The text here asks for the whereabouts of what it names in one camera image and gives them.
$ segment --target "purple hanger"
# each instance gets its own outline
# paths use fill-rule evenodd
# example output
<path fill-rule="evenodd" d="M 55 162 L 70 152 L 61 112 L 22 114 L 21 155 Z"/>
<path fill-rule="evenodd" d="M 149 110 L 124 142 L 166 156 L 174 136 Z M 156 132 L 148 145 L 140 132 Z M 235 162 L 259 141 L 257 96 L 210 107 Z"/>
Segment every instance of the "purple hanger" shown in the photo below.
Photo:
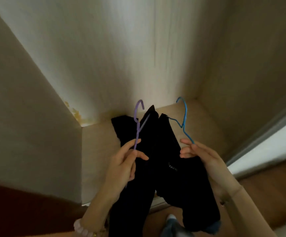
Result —
<path fill-rule="evenodd" d="M 147 116 L 147 118 L 145 119 L 145 121 L 143 122 L 142 126 L 140 127 L 140 122 L 136 119 L 136 114 L 137 114 L 138 107 L 139 107 L 140 103 L 142 105 L 142 109 L 144 110 L 144 104 L 143 104 L 142 100 L 139 100 L 136 103 L 136 106 L 135 106 L 135 109 L 134 109 L 134 121 L 136 122 L 136 139 L 135 139 L 135 144 L 134 144 L 134 148 L 133 148 L 134 150 L 136 150 L 136 145 L 138 143 L 139 133 L 142 130 L 142 128 L 144 127 L 144 125 L 145 125 L 146 121 L 148 120 L 148 118 L 150 117 L 150 114 L 149 114 Z"/>

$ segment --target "closet wall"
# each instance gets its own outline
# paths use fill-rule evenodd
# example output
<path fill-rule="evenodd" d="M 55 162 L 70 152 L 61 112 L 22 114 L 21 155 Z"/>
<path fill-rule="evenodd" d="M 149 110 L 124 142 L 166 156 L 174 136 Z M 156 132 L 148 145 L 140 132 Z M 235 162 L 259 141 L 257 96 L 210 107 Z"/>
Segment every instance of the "closet wall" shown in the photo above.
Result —
<path fill-rule="evenodd" d="M 80 203 L 81 138 L 78 122 L 0 18 L 0 185 Z"/>
<path fill-rule="evenodd" d="M 82 126 L 197 96 L 229 0 L 0 0 Z"/>
<path fill-rule="evenodd" d="M 239 146 L 286 113 L 286 0 L 232 0 L 200 102 Z"/>

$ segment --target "closet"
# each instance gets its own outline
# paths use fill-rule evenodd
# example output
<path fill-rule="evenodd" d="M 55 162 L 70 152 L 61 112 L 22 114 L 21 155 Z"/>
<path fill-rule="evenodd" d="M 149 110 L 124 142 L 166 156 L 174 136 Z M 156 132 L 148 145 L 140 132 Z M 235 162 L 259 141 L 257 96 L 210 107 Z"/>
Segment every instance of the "closet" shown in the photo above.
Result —
<path fill-rule="evenodd" d="M 0 185 L 88 203 L 120 146 L 110 119 L 142 99 L 182 121 L 179 96 L 225 161 L 274 127 L 286 0 L 0 0 Z"/>

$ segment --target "wire hanger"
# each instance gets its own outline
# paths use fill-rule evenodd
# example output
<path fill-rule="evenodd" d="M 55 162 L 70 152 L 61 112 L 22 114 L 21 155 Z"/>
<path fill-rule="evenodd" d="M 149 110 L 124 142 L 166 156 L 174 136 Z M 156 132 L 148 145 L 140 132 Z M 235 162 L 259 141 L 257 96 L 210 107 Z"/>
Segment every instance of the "wire hanger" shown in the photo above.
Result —
<path fill-rule="evenodd" d="M 137 145 L 138 139 L 139 139 L 139 133 L 142 130 L 142 128 L 144 127 L 144 125 L 145 125 L 146 121 L 148 120 L 148 118 L 150 117 L 150 114 L 149 114 L 147 116 L 147 118 L 145 119 L 145 121 L 143 122 L 142 126 L 140 127 L 140 121 L 138 121 L 137 118 L 136 118 L 136 114 L 137 114 L 138 107 L 139 107 L 140 103 L 142 105 L 142 109 L 144 110 L 144 104 L 143 104 L 142 100 L 139 100 L 136 103 L 136 106 L 135 106 L 135 109 L 134 109 L 134 121 L 136 122 L 136 139 L 135 139 L 135 144 L 134 144 L 134 148 L 133 148 L 134 150 L 136 150 L 136 145 Z"/>
<path fill-rule="evenodd" d="M 194 141 L 192 140 L 192 138 L 191 138 L 191 137 L 186 133 L 186 131 L 185 131 L 186 119 L 187 119 L 187 105 L 186 105 L 186 102 L 185 102 L 185 100 L 180 96 L 180 97 L 178 97 L 176 103 L 177 103 L 180 99 L 182 99 L 183 102 L 184 102 L 184 104 L 185 104 L 185 115 L 184 115 L 183 124 L 181 125 L 181 124 L 178 122 L 178 120 L 176 120 L 176 119 L 170 118 L 169 116 L 167 116 L 167 117 L 168 117 L 169 119 L 171 119 L 171 120 L 176 121 L 176 122 L 178 123 L 179 127 L 183 129 L 183 132 L 185 133 L 185 135 L 186 135 L 186 136 L 191 140 L 191 142 L 194 144 Z"/>

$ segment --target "bracelet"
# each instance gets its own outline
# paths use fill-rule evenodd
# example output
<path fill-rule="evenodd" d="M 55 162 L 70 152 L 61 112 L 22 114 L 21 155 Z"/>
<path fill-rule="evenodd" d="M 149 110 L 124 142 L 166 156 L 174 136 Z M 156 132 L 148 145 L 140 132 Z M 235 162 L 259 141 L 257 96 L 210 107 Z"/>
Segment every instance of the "bracelet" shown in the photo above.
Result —
<path fill-rule="evenodd" d="M 220 205 L 225 206 L 225 205 L 226 205 L 227 203 L 229 203 L 230 200 L 231 200 L 234 196 L 236 196 L 237 193 L 239 193 L 242 189 L 244 189 L 244 187 L 241 185 L 241 187 L 240 187 L 237 191 L 235 191 L 235 193 L 234 193 L 232 196 L 230 196 L 227 200 L 225 200 L 225 201 L 220 201 Z"/>
<path fill-rule="evenodd" d="M 99 233 L 90 232 L 80 225 L 80 220 L 81 219 L 77 219 L 74 222 L 74 230 L 76 233 L 78 233 L 82 236 L 85 236 L 85 237 L 96 237 L 97 236 L 97 237 L 99 237 L 99 236 L 102 236 L 102 234 L 104 234 L 104 232 L 106 231 L 105 229 L 103 229 Z"/>

